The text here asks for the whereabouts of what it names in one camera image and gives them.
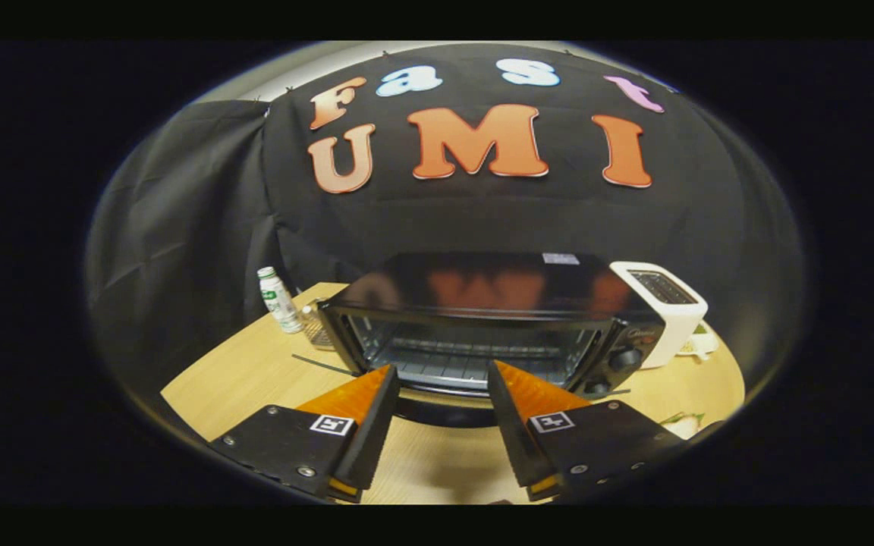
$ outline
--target sticker on oven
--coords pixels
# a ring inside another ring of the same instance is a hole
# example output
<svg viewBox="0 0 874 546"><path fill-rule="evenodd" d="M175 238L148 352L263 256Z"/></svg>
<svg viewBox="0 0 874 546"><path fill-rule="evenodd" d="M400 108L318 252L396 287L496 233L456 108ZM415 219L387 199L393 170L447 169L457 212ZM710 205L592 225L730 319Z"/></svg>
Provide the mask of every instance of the sticker on oven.
<svg viewBox="0 0 874 546"><path fill-rule="evenodd" d="M566 265L579 265L579 259L573 253L542 253L545 263L564 263Z"/></svg>

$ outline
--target orange letter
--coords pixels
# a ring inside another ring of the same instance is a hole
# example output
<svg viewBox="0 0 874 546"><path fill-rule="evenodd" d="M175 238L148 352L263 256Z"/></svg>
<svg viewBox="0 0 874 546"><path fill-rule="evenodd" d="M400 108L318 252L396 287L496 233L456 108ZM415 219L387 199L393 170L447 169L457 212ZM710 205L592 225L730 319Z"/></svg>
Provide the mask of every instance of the orange letter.
<svg viewBox="0 0 874 546"><path fill-rule="evenodd" d="M309 125L309 129L315 131L330 121L342 118L343 114L346 114L346 108L338 108L336 105L353 102L353 99L357 96L357 91L354 91L353 88L362 86L364 83L366 83L366 77L354 77L349 82L340 83L333 87L333 89L322 91L322 93L314 96L309 102L316 105L316 118Z"/></svg>
<svg viewBox="0 0 874 546"><path fill-rule="evenodd" d="M489 170L498 176L542 176L547 163L538 158L531 121L538 108L521 104L500 104L488 110L478 125L471 128L447 108L415 111L407 121L420 128L420 165L413 175L420 179L448 177L454 166L444 158L444 146L468 174L481 170L488 152L497 145L496 158Z"/></svg>
<svg viewBox="0 0 874 546"><path fill-rule="evenodd" d="M593 122L605 129L609 143L609 166L602 169L602 177L620 186L649 187L652 177L643 169L643 153L639 149L643 128L611 115L593 115Z"/></svg>
<svg viewBox="0 0 874 546"><path fill-rule="evenodd" d="M373 174L370 134L374 130L376 130L374 124L365 124L343 133L343 138L350 141L353 146L353 172L346 176L339 176L336 172L336 159L332 155L333 146L336 146L336 137L325 138L309 146L319 187L329 193L346 193L359 190L362 184L366 184Z"/></svg>

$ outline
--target letter m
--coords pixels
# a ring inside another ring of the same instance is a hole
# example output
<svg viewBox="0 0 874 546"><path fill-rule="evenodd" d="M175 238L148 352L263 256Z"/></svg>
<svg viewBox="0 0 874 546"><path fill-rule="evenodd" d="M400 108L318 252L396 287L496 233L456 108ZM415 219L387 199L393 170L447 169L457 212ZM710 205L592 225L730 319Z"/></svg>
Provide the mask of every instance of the letter m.
<svg viewBox="0 0 874 546"><path fill-rule="evenodd" d="M448 177L454 165L447 162L444 148L468 174L481 170L492 146L496 157L488 169L498 176L538 177L549 172L538 156L531 121L538 108L521 104L499 104L472 128L448 108L415 111L407 121L420 129L420 165L413 169L419 179Z"/></svg>

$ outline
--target blue letter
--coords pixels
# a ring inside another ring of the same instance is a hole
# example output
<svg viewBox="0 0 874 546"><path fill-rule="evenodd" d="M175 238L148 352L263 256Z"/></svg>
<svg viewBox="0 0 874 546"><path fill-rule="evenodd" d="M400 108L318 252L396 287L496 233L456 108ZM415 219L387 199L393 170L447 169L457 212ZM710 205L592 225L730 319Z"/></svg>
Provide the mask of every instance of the blue letter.
<svg viewBox="0 0 874 546"><path fill-rule="evenodd" d="M433 66L410 66L388 74L377 89L378 96L392 97L407 91L427 91L444 83Z"/></svg>
<svg viewBox="0 0 874 546"><path fill-rule="evenodd" d="M537 60L506 58L496 66L505 71L501 77L518 86L557 86L561 82L554 68Z"/></svg>

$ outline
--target oven knob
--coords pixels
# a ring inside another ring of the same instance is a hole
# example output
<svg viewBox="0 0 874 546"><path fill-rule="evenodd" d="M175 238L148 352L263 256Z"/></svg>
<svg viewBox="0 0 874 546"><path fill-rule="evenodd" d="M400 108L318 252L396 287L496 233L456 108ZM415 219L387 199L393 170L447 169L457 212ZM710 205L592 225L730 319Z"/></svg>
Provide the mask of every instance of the oven knob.
<svg viewBox="0 0 874 546"><path fill-rule="evenodd" d="M614 353L609 359L609 367L611 370L620 372L631 369L638 369L639 364L643 362L643 353L641 350L632 347L620 350Z"/></svg>
<svg viewBox="0 0 874 546"><path fill-rule="evenodd" d="M595 394L597 397L604 397L609 393L610 388L606 381L598 381L598 383L589 381L589 383L586 383L586 387L583 390L586 394Z"/></svg>

